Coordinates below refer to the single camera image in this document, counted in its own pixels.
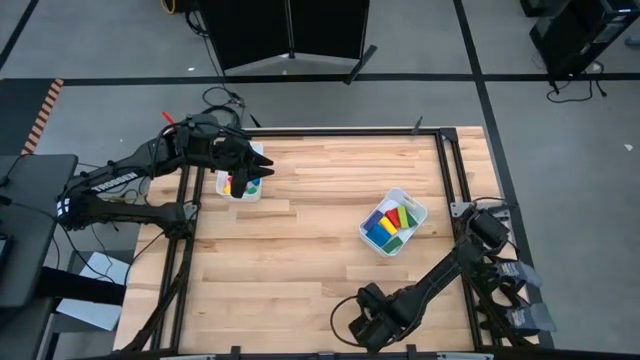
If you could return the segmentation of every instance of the concrete floor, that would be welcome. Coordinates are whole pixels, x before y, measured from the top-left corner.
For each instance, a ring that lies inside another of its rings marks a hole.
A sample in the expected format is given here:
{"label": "concrete floor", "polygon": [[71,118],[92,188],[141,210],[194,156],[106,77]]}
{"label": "concrete floor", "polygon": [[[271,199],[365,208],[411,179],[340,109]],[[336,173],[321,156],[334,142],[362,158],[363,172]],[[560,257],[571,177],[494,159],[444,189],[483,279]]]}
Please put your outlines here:
{"label": "concrete floor", "polygon": [[[0,45],[26,3],[0,5]],[[534,21],[524,17],[518,1],[463,3],[485,74],[542,72],[528,38]],[[622,44],[626,35],[638,33],[640,22],[601,56],[607,71],[640,72],[640,51]],[[471,72],[451,0],[372,0],[368,42],[380,48],[368,73]],[[243,74],[347,69],[290,64]],[[115,0],[108,6],[41,1],[0,70],[0,77],[11,78],[211,75],[204,45],[182,17],[167,16],[155,2],[142,0]],[[545,281],[542,294],[558,326],[556,347],[640,353],[640,283],[634,277],[640,256],[640,225],[634,221],[640,200],[640,82],[602,85],[606,99],[596,94],[589,102],[565,105],[546,101],[544,82],[491,82],[487,88],[535,265]],[[162,111],[180,118],[204,108],[200,94],[206,88],[65,86],[37,152],[75,153],[94,164],[123,157],[155,136],[164,125]],[[229,88],[246,99],[249,112],[264,126],[412,125],[421,115],[423,125],[485,125],[473,82]],[[586,91],[586,83],[575,83],[562,96]],[[143,130],[131,132],[133,122]],[[635,148],[628,151],[625,144]],[[110,226],[96,229],[110,249],[133,249],[136,226],[123,225],[119,232]],[[99,249],[90,232],[76,233],[74,240],[83,250]],[[69,248],[59,242],[64,261]],[[111,341],[109,333],[65,335],[56,359],[99,355]]]}

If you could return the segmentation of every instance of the white basket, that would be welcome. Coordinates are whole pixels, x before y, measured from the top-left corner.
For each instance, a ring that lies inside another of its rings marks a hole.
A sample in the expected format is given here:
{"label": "white basket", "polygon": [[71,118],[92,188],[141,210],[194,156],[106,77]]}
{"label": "white basket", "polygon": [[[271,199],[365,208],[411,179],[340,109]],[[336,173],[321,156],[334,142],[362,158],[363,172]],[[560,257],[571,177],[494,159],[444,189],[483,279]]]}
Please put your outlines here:
{"label": "white basket", "polygon": [[[367,231],[363,228],[364,224],[369,220],[369,218],[373,215],[373,213],[378,210],[381,213],[386,213],[387,211],[398,207],[399,205],[404,205],[407,208],[407,212],[411,214],[411,216],[418,223],[417,226],[414,226],[409,229],[398,229],[398,233],[393,237],[398,237],[402,240],[402,245],[395,249],[392,253],[387,254],[382,248],[378,247],[371,239],[367,237]],[[424,224],[424,221],[427,220],[427,208],[422,206],[419,202],[415,201],[411,196],[409,196],[406,192],[399,188],[392,188],[389,190],[387,195],[384,197],[382,202],[378,204],[378,206],[369,214],[369,216],[365,219],[365,221],[360,224],[360,238],[362,241],[366,242],[375,250],[378,254],[384,257],[396,256],[402,250],[402,248],[407,244],[411,236]]]}
{"label": "white basket", "polygon": [[[251,142],[251,147],[258,154],[264,155],[264,147],[262,146],[261,143]],[[242,198],[236,199],[233,196],[227,195],[224,193],[224,185],[227,183],[227,177],[229,177],[229,173],[226,171],[220,171],[220,170],[218,170],[217,172],[218,172],[218,178],[216,180],[216,192],[220,194],[223,198],[229,201],[235,201],[235,202],[256,202],[260,200],[260,196],[262,195],[262,184],[264,183],[262,179],[260,179],[260,185],[258,185],[258,191],[256,191],[255,194],[245,193],[244,195],[242,195]]]}

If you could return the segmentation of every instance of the wooden tabletop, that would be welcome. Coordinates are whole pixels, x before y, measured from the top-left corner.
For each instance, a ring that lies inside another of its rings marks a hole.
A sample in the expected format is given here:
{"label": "wooden tabletop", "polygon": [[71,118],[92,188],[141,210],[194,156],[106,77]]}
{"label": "wooden tabletop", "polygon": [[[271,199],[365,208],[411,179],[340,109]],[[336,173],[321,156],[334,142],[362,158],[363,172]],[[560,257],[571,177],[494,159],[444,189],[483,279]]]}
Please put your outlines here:
{"label": "wooden tabletop", "polygon": [[[458,135],[472,197],[499,196],[483,129],[462,127]],[[230,203],[216,194],[214,174],[206,177],[180,352],[228,353],[232,345],[243,353],[361,351],[333,336],[329,314],[336,303],[372,281],[386,292],[413,284],[453,247],[434,137],[255,141],[276,172],[264,179],[259,202]],[[448,145],[447,152],[459,195]],[[149,201],[175,201],[179,178],[177,172],[154,180]],[[429,215],[396,257],[382,258],[360,240],[358,225],[392,187]],[[159,232],[143,226],[136,251]],[[166,247],[159,240],[134,264],[115,349],[131,341],[155,307]],[[177,269],[180,257],[176,262]],[[170,324],[173,310],[168,314]],[[351,339],[347,325],[358,314],[355,302],[337,312],[343,337]],[[406,344],[419,351],[473,349],[459,278],[429,303],[420,328],[384,351],[405,351]]]}

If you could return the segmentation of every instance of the green block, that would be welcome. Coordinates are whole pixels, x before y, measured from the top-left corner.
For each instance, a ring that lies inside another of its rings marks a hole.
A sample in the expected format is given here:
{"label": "green block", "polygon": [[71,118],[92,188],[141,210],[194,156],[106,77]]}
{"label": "green block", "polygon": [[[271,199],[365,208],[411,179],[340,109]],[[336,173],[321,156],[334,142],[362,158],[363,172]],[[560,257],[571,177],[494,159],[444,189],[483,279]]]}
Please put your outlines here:
{"label": "green block", "polygon": [[409,227],[414,227],[418,225],[418,222],[416,221],[416,219],[414,219],[413,216],[409,214],[409,212],[407,212],[407,222],[409,223]]}
{"label": "green block", "polygon": [[402,240],[399,237],[394,237],[389,241],[385,246],[382,247],[382,250],[387,254],[392,253],[395,249],[399,248],[402,245]]}
{"label": "green block", "polygon": [[402,229],[407,229],[409,227],[409,222],[407,220],[407,208],[404,205],[398,206],[398,217],[400,218],[400,227]]}

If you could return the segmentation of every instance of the black table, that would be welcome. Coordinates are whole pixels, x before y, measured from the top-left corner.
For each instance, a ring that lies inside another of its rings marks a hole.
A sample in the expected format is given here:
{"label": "black table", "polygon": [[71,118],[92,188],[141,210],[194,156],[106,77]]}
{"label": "black table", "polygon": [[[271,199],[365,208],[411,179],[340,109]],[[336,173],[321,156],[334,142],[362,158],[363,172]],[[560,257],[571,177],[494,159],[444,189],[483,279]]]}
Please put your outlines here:
{"label": "black table", "polygon": [[[0,177],[15,159],[0,157]],[[22,157],[11,171],[9,184],[0,188],[0,195],[55,218],[56,197],[73,175],[77,161],[74,155]],[[0,219],[1,231],[13,236],[0,269],[0,360],[37,356],[56,298],[121,303],[121,285],[42,266],[56,226],[51,217],[15,205],[0,205]]]}

